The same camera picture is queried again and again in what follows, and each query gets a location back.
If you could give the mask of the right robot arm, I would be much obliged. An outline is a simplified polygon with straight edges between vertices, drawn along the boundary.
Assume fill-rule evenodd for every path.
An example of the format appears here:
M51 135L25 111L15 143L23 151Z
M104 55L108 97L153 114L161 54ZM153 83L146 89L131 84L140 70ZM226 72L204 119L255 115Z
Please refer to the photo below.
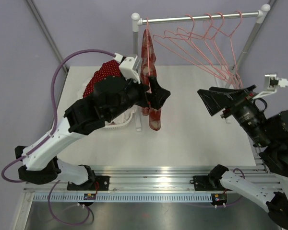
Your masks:
M197 93L211 116L220 113L221 118L234 117L253 146L262 148L259 156L282 190L269 192L220 164L209 172L207 182L214 190L222 187L247 198L261 207L275 224L288 230L288 110L266 118L256 101L265 106L267 102L254 92L255 88L255 85L243 89L210 87Z

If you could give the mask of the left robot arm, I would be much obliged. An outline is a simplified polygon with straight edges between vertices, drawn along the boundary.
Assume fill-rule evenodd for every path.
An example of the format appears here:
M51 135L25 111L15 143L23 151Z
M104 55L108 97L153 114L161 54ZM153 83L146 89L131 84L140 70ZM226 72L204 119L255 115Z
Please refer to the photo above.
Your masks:
M16 157L23 163L18 169L20 180L37 185L60 180L70 183L68 189L92 189L96 185L96 175L90 166L72 165L58 159L57 155L134 105L160 109L170 91L162 88L156 77L149 81L150 86L123 76L107 76L96 83L90 95L65 110L61 121L53 126L54 133L44 135L46 141L15 148Z

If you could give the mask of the red plaid skirt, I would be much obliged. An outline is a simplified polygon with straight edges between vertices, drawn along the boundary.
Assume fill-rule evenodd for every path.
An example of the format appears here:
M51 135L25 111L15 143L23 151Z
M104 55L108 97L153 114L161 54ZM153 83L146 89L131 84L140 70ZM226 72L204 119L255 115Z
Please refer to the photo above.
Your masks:
M150 76L157 76L155 62L156 62L156 55L154 52L153 42L151 38L151 41L150 41L150 70L151 70ZM161 129L161 109L156 110L156 109L147 107L147 108L142 108L141 111L142 111L143 116L149 117L149 123L148 123L149 127L154 131L159 131Z

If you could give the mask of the red polka dot skirt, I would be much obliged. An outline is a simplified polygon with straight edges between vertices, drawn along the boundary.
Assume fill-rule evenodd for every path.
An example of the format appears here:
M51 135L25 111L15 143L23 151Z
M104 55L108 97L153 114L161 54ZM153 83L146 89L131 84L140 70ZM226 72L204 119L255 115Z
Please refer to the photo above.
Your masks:
M102 64L101 68L93 74L91 80L86 85L83 92L83 98L90 95L94 91L95 84L102 81L107 76L120 76L119 64L117 61L111 60Z

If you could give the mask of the pink hanger of plaid skirt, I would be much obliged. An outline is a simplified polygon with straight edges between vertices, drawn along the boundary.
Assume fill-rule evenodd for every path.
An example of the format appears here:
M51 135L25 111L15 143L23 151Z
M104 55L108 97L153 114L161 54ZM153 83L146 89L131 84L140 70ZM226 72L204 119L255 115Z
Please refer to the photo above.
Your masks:
M141 77L143 83L148 86L147 93L150 93L150 83L149 83L149 76L150 76L150 32L149 32L149 24L146 23L146 28L143 33L143 40L142 40L142 70L141 70Z

